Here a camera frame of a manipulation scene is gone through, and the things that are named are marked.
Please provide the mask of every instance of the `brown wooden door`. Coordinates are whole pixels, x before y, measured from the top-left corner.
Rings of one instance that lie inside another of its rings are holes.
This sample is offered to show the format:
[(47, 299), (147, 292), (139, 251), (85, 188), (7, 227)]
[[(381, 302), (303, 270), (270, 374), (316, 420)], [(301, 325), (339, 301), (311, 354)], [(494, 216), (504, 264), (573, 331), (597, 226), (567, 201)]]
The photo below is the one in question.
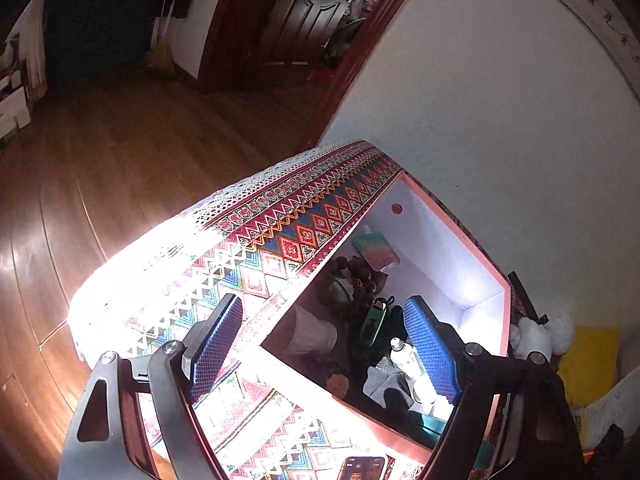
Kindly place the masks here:
[(303, 82), (349, 0), (277, 0), (260, 41), (258, 64), (274, 84)]

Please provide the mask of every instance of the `yellow pillow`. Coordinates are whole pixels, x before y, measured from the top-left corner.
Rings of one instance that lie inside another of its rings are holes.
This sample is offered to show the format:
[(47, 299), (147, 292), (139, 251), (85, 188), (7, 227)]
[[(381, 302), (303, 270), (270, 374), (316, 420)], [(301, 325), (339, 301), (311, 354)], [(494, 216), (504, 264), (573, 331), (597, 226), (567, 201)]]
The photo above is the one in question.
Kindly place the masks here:
[(570, 406), (587, 406), (612, 389), (619, 339), (617, 329), (575, 327), (574, 342), (560, 359), (558, 369)]

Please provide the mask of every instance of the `wall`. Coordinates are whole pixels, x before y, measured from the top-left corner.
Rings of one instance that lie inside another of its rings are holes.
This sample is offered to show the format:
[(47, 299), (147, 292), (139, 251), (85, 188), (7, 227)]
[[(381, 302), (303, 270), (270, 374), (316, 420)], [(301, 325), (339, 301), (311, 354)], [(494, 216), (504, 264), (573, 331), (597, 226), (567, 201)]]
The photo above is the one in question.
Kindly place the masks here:
[(640, 323), (640, 106), (558, 0), (407, 0), (321, 143), (354, 137), (443, 200), (539, 313)]
[(200, 58), (218, 0), (191, 0), (186, 18), (172, 18), (167, 33), (174, 61), (198, 77)]

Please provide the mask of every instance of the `broom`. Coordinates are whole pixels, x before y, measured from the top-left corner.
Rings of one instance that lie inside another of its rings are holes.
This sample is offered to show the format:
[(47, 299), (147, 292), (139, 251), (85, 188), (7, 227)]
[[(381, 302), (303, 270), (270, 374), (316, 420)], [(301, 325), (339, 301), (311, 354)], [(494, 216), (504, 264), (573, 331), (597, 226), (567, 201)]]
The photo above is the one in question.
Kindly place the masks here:
[[(165, 1), (166, 0), (162, 2), (162, 12), (160, 15), (161, 20), (162, 14), (164, 14)], [(162, 34), (159, 38), (156, 39), (151, 52), (149, 52), (146, 56), (146, 68), (149, 70), (149, 72), (166, 78), (175, 77), (174, 60), (171, 57), (171, 49), (169, 48), (169, 44), (166, 42), (166, 34), (169, 30), (169, 19), (174, 13), (175, 1), (176, 0), (171, 0), (169, 12), (167, 13), (167, 17), (164, 20), (164, 29), (162, 30)], [(160, 25), (161, 23), (158, 23), (158, 33), (160, 32)]]

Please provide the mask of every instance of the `smartphone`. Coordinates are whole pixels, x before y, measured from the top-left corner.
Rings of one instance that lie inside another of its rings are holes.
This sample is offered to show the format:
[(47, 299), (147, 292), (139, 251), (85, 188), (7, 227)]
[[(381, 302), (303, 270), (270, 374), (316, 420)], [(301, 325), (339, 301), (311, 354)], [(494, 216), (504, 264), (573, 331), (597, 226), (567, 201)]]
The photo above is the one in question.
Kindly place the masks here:
[(386, 456), (348, 456), (338, 480), (382, 480), (385, 470)]

